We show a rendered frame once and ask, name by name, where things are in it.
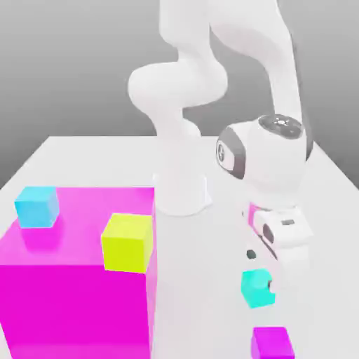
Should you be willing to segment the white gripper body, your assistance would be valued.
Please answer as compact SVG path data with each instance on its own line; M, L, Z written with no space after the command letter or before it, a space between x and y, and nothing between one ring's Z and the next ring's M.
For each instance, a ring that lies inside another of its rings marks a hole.
M280 221L274 211L240 209L241 241L249 269L275 271L279 260Z

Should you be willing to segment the small teal cube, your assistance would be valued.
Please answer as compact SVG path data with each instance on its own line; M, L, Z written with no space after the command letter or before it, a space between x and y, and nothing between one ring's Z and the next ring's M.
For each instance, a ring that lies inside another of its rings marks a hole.
M275 303L276 294L269 289L271 280L271 274L266 269L242 272L241 293L251 309Z

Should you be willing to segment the small purple cube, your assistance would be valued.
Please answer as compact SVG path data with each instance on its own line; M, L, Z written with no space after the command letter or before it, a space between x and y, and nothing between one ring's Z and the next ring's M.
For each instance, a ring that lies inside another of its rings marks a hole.
M251 338L252 359L295 359L285 327L254 327Z

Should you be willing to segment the small yellow cube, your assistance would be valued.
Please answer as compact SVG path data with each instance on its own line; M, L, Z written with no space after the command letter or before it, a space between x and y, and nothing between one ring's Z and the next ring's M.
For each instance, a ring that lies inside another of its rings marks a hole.
M154 249L152 216L112 214L101 243L106 270L145 273Z

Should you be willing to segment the small light blue cube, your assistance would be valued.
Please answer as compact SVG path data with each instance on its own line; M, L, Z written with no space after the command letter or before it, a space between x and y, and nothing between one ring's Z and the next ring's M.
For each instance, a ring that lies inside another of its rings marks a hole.
M15 209L21 229L51 228L60 205L55 187L25 187L15 199Z

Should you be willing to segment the large magenta box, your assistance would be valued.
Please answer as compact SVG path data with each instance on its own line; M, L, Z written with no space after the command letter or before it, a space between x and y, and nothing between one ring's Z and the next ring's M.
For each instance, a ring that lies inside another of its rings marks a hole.
M0 238L0 326L12 359L151 359L157 252L142 271L108 271L113 214L156 240L151 187L60 187L51 228L14 220Z

